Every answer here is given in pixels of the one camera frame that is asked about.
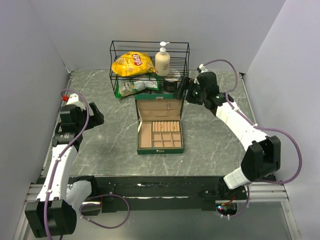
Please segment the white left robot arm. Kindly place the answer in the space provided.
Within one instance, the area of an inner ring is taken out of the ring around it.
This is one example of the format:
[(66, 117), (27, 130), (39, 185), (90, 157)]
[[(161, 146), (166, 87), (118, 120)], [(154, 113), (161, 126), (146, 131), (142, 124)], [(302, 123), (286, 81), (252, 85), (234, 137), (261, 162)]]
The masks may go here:
[(50, 240), (54, 236), (71, 235), (83, 201), (94, 201), (99, 195), (93, 176), (77, 177), (71, 189), (68, 182), (83, 132), (102, 125), (104, 115), (94, 102), (87, 103), (76, 93), (62, 99), (66, 104), (59, 110), (60, 122), (52, 138), (51, 162), (44, 184), (35, 201), (25, 207), (34, 236)]

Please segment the green jewelry tray insert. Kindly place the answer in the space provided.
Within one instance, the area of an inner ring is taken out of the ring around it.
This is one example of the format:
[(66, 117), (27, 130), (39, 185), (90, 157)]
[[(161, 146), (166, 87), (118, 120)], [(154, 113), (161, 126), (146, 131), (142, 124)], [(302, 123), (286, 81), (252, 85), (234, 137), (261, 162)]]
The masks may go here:
[(140, 121), (137, 137), (139, 149), (183, 148), (180, 121)]

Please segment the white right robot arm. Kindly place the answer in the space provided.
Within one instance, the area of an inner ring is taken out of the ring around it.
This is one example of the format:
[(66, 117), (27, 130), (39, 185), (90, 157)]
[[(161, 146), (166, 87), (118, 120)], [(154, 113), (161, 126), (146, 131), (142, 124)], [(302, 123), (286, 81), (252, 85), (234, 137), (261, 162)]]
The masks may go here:
[(218, 193), (223, 199), (236, 194), (236, 188), (254, 182), (280, 169), (281, 141), (256, 129), (226, 92), (221, 92), (214, 72), (200, 73), (195, 79), (183, 77), (174, 92), (177, 100), (203, 105), (238, 138), (245, 155), (240, 167), (222, 178)]

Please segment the green jewelry box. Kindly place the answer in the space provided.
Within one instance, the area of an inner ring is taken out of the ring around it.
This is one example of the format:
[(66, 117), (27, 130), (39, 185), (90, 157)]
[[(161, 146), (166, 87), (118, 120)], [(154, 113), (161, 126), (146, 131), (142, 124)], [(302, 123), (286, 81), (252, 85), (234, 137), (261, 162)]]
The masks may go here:
[(184, 101), (171, 93), (137, 94), (137, 153), (182, 154)]

